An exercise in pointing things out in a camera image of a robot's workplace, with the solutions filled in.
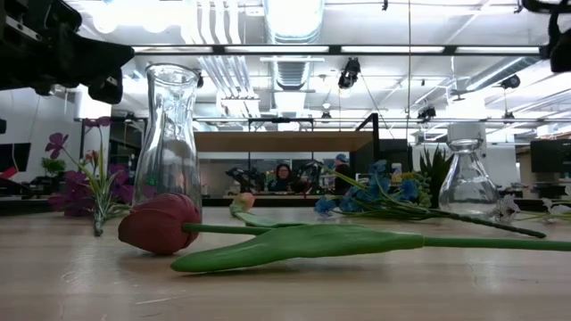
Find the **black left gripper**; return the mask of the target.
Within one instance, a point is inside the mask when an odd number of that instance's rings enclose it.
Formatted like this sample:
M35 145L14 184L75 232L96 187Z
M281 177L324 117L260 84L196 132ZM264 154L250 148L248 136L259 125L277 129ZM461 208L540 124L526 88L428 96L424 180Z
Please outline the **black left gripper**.
M0 0L0 91L83 85L99 102L123 96L122 71L134 57L129 45L82 37L81 14L64 0Z

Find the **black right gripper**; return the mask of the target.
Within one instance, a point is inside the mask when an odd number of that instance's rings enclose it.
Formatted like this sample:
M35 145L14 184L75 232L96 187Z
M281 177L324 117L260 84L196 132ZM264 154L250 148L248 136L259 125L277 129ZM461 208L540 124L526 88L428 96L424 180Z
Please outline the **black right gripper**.
M571 0L521 0L529 12L552 13L548 26L548 56L554 73L571 72L571 29L561 32L559 13L571 13Z

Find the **tall glass carafe vase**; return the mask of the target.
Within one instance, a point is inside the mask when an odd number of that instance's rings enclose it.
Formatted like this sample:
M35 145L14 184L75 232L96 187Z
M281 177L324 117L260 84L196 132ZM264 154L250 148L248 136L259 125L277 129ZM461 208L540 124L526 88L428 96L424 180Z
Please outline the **tall glass carafe vase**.
M171 63L146 67L149 116L138 157L133 203L179 193L202 206L202 184L193 131L200 74Z

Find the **purple artificial flower spray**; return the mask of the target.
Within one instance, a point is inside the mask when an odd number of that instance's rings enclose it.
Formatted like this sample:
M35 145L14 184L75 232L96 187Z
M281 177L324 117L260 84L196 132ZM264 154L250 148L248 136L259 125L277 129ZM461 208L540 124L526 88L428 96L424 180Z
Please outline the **purple artificial flower spray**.
M78 167L64 173L64 191L48 201L55 210L70 217L89 217L94 235L103 234L103 224L130 209L134 186L129 181L128 169L121 165L108 166L104 146L100 145L99 166L96 169L85 161L85 156L73 161Z

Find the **red artificial tulip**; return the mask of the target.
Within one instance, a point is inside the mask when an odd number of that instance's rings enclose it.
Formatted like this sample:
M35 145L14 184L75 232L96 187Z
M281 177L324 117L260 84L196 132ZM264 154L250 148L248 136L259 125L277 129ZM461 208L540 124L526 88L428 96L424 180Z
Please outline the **red artificial tulip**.
M194 242L199 233L249 235L249 240L188 254L171 264L177 272L210 273L248 268L286 259L312 259L414 250L424 247L569 251L571 242L490 238L429 237L384 232L359 225L266 223L238 213L243 226L213 226L183 194L165 193L139 203L121 220L118 237L157 255L170 255Z

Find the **round glass bulb vase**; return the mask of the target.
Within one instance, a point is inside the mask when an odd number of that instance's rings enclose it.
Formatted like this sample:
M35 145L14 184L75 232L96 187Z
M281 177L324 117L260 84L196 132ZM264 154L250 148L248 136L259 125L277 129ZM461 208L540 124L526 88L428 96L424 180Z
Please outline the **round glass bulb vase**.
M441 210L484 217L495 210L499 194L481 162L482 139L456 139L448 143L452 162L439 193Z

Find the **pink artificial tulip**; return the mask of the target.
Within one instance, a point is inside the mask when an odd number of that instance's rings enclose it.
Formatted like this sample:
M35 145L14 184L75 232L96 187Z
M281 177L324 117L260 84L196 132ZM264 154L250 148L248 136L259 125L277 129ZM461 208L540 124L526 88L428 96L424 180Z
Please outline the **pink artificial tulip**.
M252 193L240 193L236 195L229 206L229 211L232 217L237 218L238 213L248 212L255 202L255 197Z

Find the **blue artificial flower spray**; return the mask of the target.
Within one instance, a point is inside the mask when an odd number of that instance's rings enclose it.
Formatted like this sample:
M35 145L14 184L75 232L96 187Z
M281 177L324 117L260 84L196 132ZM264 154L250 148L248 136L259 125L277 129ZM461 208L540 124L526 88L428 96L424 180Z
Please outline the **blue artificial flower spray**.
M318 162L318 167L335 177L340 174ZM492 222L485 218L456 214L444 210L432 209L428 178L420 174L412 174L403 180L394 191L390 190L391 180L386 169L386 162L381 160L369 167L369 180L361 183L351 177L343 177L352 184L350 190L343 195L322 196L315 204L314 210L323 216L333 213L367 218L381 218L402 221L421 221L430 218L447 218L480 226L488 226L501 230L544 239L546 234Z

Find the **wooden shelf black legs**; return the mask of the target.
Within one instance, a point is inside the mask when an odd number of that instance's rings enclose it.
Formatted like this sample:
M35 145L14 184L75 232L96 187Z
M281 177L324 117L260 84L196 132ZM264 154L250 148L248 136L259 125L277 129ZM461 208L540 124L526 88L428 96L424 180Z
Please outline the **wooden shelf black legs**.
M233 130L194 133L203 196L224 199L240 190L226 172L256 169L266 182L276 166L285 163L296 172L308 161L331 165L338 154L351 170L364 172L380 158L379 119L240 119Z

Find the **small leafy potted plant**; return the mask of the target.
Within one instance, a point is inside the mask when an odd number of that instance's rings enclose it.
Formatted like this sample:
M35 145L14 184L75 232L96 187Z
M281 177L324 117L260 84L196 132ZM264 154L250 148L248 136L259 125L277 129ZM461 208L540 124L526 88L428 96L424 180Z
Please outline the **small leafy potted plant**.
M57 177L66 170L66 163L64 160L43 158L41 167L47 176Z

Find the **black computer monitor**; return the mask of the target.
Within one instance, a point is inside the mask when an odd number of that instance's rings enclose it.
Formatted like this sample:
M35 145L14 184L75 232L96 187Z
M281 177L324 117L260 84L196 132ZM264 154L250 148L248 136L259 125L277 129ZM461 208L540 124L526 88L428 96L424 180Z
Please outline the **black computer monitor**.
M15 168L26 171L29 163L30 143L0 144L0 172Z
M571 173L571 139L530 143L533 173Z

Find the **green potted succulent plant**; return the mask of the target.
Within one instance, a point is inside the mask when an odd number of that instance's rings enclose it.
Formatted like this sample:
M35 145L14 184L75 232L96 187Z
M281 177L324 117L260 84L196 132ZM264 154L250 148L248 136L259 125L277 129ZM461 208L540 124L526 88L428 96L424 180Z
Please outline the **green potted succulent plant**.
M420 172L430 179L431 208L439 207L439 194L443 182L450 170L453 157L448 156L444 149L436 147L433 152L424 149L420 155Z

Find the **person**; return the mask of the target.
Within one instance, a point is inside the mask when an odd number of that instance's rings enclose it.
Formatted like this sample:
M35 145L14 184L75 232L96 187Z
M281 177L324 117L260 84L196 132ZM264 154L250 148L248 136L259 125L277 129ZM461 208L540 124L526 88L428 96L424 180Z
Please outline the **person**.
M294 180L291 168L285 164L280 163L275 170L275 179L268 183L268 190L270 192L287 192L299 193L300 187Z
M344 153L339 153L335 156L334 172L340 174L340 177L335 178L335 195L346 194L352 184L343 179L343 177L351 177L352 171L349 165L349 158Z

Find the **black aluminium rig frame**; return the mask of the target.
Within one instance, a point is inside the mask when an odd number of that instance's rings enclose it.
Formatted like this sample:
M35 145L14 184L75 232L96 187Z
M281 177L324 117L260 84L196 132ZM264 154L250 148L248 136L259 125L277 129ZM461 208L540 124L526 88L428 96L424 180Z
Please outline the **black aluminium rig frame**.
M508 56L510 54L527 56L535 46L427 46L427 45L135 45L136 56L200 56L213 58L237 57L242 55L267 55L278 62L309 62L315 57L329 55L356 57L358 55L406 55L416 54L439 56Z

